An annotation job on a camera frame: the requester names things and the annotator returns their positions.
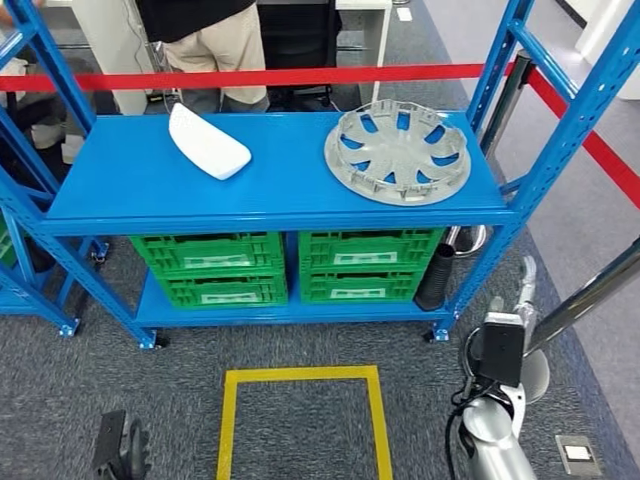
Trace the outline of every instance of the person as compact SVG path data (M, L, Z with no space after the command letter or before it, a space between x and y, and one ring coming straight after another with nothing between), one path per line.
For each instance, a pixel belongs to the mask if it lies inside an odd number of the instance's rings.
M45 0L32 0L32 2L38 8L41 8L45 5ZM0 0L0 27L8 29L13 26L13 18L4 5L4 1ZM0 43L3 42L5 38L5 34L0 32ZM43 73L45 73L45 70L36 63L35 55L29 48L25 48L18 53L17 57L11 59L2 70L0 70L0 75L9 76ZM63 142L61 144L63 160L64 163L70 164L73 162L73 159L84 143L85 132L72 118L72 115L67 114L66 107L59 95L52 92L14 92L14 94L17 101L16 107L18 116L20 115L20 112L25 112L29 107L45 110L38 115L38 118L35 124L29 125L30 128L28 132L36 149L48 151ZM93 105L92 96L89 96L89 101ZM0 106L5 108L8 106L7 92L0 92ZM50 167L56 173L58 170L60 172L66 171L60 169L57 165L50 165Z
M137 0L150 42L162 42L176 71L264 70L255 0ZM263 86L184 89L196 113L266 111Z

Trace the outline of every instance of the crate label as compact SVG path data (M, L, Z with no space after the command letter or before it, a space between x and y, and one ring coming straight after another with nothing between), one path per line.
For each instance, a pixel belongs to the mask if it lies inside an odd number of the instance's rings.
M221 257L185 257L184 268L251 267L251 261L245 254Z
M362 265L368 263L398 263L398 252L337 253L334 265Z
M202 305L212 305L214 303L256 303L260 301L255 292L251 293L229 293L229 294L203 294L200 296Z
M348 299L348 298L385 298L386 288L334 288L331 290L331 298Z

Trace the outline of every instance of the red rope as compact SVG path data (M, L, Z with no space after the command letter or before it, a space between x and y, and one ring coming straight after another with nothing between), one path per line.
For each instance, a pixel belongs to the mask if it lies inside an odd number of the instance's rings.
M366 82L410 82L477 78L482 64L391 65L386 67L297 68L243 72L81 74L75 78L82 90L144 90L149 88L220 88L251 85L299 86ZM0 90L52 92L47 75L0 76Z
M482 64L391 65L385 67L300 68L244 72L145 73L145 74L80 74L75 78L82 90L144 90L170 88L220 88L251 85L300 86L420 80L454 80L477 78ZM511 71L509 64L506 74ZM551 110L562 116L566 105L537 70L529 83ZM0 90L52 92L55 87L47 75L0 76ZM640 178L595 132L583 145L609 177L634 205L640 208Z
M567 110L562 97L539 71L533 70L528 83L558 118ZM589 133L583 146L632 203L640 209L640 177L633 169L624 163L595 131Z

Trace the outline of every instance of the green plastic crate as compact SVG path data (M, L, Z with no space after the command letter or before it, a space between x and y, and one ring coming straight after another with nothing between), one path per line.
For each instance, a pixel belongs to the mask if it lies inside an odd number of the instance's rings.
M0 261L9 268L13 268L17 260L16 251L11 243L11 236L4 219L0 216Z
M300 298L310 303L411 301L422 275L422 271L303 274Z
M279 233L131 237L156 276L277 275L285 266Z
M178 308L263 307L288 300L284 272L280 276L156 279Z
M301 232L300 271L423 271L444 229Z

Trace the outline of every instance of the shelf caster wheel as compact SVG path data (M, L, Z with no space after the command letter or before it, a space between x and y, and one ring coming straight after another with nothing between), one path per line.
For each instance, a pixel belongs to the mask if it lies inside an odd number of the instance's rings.
M432 328L422 336L426 343L441 343L449 341L449 331L444 328Z
M106 260L106 254L107 254L107 252L109 252L109 243L104 242L103 245L104 245L104 248L101 249L100 251L98 251L98 252L93 251L93 252L91 252L91 260L93 260L94 263L95 263L97 265L102 265Z
M171 342L169 340L169 337L156 337L155 346L154 348L155 350L162 350L163 348L167 348L171 344Z

